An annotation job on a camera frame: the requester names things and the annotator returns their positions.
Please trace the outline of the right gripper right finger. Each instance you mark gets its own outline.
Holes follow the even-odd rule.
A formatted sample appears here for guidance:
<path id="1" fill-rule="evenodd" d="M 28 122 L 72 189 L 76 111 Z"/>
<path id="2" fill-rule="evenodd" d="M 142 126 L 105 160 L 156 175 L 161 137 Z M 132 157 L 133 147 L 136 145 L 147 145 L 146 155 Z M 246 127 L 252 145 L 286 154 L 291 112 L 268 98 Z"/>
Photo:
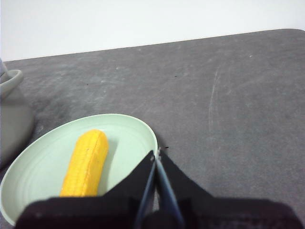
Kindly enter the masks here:
<path id="1" fill-rule="evenodd" d="M 162 163 L 187 229 L 302 229 L 287 204 L 268 199 L 214 197 L 191 180 L 166 154 Z"/>

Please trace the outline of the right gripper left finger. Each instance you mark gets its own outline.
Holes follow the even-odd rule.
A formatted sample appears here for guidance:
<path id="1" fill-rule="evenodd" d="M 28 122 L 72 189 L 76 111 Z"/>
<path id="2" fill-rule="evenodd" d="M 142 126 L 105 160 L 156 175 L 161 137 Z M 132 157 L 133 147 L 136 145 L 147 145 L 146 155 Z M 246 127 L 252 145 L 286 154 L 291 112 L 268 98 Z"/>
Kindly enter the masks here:
<path id="1" fill-rule="evenodd" d="M 49 198 L 29 204 L 18 229 L 130 229 L 154 163 L 150 151 L 134 170 L 102 196 Z"/>

